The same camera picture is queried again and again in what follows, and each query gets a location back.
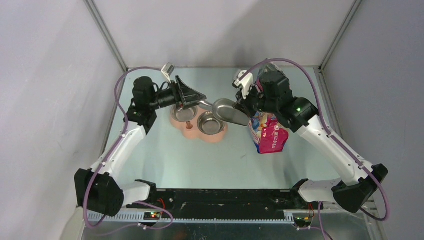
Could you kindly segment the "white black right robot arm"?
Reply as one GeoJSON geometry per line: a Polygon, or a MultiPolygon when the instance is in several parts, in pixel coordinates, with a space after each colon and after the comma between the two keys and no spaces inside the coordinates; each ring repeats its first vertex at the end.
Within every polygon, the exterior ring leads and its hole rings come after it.
{"type": "Polygon", "coordinates": [[[252,73],[240,70],[232,85],[238,89],[236,109],[249,117],[257,112],[275,115],[284,128],[319,150],[338,173],[339,178],[333,180],[299,181],[290,196],[295,208],[304,209],[310,202],[330,202],[356,213],[381,186],[388,169],[360,158],[346,146],[322,120],[313,103],[293,95],[290,81],[282,71],[265,71],[255,81],[252,73]]]}

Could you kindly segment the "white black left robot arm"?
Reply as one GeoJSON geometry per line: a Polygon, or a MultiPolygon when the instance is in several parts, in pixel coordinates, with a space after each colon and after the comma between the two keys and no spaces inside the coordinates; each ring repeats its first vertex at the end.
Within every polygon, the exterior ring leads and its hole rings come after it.
{"type": "Polygon", "coordinates": [[[158,85],[148,76],[133,83],[133,97],[124,112],[122,129],[115,142],[88,169],[74,175],[78,206],[114,217],[122,207],[140,202],[153,208],[158,202],[156,184],[135,180],[118,183],[119,175],[137,145],[146,138],[157,119],[156,111],[167,107],[186,110],[196,107],[207,96],[186,85],[179,76],[158,85]]]}

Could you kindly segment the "colourful cat food bag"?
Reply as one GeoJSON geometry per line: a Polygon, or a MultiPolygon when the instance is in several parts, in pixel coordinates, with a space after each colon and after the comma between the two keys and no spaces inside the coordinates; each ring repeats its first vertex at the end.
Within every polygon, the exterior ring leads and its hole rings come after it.
{"type": "Polygon", "coordinates": [[[280,108],[292,96],[290,81],[278,66],[267,63],[259,69],[247,96],[252,104],[248,126],[259,154],[283,151],[289,133],[279,122],[280,108]]]}

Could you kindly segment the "metal food scoop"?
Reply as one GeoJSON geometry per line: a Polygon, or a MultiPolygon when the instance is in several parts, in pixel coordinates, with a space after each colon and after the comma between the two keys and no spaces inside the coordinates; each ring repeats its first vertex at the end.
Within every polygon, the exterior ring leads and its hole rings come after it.
{"type": "Polygon", "coordinates": [[[235,102],[230,99],[220,98],[213,103],[201,100],[198,103],[205,110],[212,112],[212,115],[219,121],[244,127],[247,127],[250,122],[250,118],[236,109],[235,102]]]}

